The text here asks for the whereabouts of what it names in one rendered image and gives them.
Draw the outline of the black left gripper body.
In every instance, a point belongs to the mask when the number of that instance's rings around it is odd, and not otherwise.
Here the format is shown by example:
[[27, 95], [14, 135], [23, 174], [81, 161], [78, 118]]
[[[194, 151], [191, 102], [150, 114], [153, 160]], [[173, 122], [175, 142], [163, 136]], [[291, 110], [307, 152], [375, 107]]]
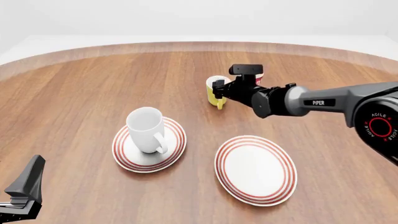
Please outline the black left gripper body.
[[0, 203], [0, 221], [35, 220], [42, 208], [42, 196], [11, 197], [9, 203]]

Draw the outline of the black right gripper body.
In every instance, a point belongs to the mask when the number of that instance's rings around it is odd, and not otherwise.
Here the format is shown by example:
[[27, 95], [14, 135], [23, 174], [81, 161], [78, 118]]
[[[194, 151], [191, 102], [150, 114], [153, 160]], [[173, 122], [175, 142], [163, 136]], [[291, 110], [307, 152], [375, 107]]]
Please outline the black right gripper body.
[[236, 78], [234, 81], [223, 86], [222, 95], [230, 100], [234, 100], [242, 104], [251, 104], [255, 86], [255, 80]]

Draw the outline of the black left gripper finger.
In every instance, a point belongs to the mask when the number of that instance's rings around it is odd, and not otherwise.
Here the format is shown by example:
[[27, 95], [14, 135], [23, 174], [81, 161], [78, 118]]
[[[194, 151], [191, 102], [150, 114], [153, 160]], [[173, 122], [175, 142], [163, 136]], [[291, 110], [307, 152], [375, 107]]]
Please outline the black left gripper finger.
[[29, 200], [42, 203], [42, 176], [45, 159], [36, 154], [26, 165], [19, 177], [4, 191], [11, 197], [27, 197]]

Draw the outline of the yellow and white mug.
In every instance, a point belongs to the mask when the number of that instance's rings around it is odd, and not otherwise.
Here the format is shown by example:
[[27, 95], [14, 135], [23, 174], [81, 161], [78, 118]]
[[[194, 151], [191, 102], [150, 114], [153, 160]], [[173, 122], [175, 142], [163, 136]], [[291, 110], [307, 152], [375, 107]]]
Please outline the yellow and white mug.
[[219, 110], [222, 110], [223, 105], [226, 103], [226, 98], [225, 97], [222, 97], [222, 99], [215, 98], [215, 95], [213, 94], [213, 89], [212, 89], [213, 82], [216, 82], [218, 80], [224, 80], [225, 84], [231, 82], [231, 80], [225, 76], [217, 75], [217, 76], [209, 77], [206, 80], [207, 97], [208, 97], [208, 101], [210, 104], [212, 104], [213, 106], [216, 106]]

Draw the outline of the white plate with red rings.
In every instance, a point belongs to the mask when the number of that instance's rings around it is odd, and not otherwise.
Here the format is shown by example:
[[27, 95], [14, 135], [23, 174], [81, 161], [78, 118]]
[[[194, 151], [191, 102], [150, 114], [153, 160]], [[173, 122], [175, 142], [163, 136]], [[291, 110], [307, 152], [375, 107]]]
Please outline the white plate with red rings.
[[152, 173], [171, 166], [182, 156], [187, 145], [185, 130], [173, 119], [163, 119], [168, 151], [165, 154], [141, 152], [133, 143], [127, 126], [123, 126], [112, 143], [112, 155], [119, 166], [136, 173]]
[[284, 203], [298, 184], [290, 156], [276, 143], [259, 136], [236, 136], [225, 141], [217, 150], [214, 168], [230, 195], [257, 207]]

